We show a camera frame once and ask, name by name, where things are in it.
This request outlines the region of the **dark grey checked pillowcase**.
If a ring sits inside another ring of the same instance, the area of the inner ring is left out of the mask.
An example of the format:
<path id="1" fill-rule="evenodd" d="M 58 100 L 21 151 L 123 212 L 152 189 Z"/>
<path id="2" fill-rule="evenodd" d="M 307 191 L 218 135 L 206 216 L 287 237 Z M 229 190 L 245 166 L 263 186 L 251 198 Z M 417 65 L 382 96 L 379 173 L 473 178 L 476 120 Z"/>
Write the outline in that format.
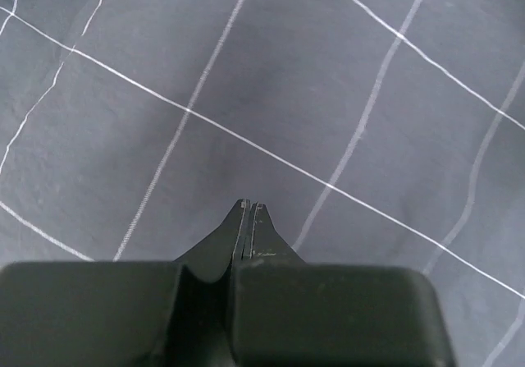
<path id="1" fill-rule="evenodd" d="M 236 200 L 524 363 L 524 0 L 1 0 L 1 261 L 174 259 Z"/>

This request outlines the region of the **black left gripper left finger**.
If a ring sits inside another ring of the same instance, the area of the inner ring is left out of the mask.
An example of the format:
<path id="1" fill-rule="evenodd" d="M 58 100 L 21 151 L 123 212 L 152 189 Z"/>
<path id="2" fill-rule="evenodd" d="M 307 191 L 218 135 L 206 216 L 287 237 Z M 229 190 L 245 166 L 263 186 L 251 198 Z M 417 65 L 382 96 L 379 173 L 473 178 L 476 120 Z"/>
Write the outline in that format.
<path id="1" fill-rule="evenodd" d="M 232 366 L 231 265 L 250 203 L 168 261 L 18 262 L 1 271 L 4 366 Z"/>

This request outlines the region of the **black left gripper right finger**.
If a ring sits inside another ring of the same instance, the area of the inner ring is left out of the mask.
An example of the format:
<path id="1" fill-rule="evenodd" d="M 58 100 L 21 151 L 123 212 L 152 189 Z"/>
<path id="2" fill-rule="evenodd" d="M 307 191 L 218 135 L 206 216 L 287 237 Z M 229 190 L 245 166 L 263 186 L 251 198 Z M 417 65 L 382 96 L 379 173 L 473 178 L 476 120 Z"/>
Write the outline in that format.
<path id="1" fill-rule="evenodd" d="M 239 366 L 452 366 L 438 297 L 410 268 L 309 264 L 249 212 L 232 262 L 230 342 Z"/>

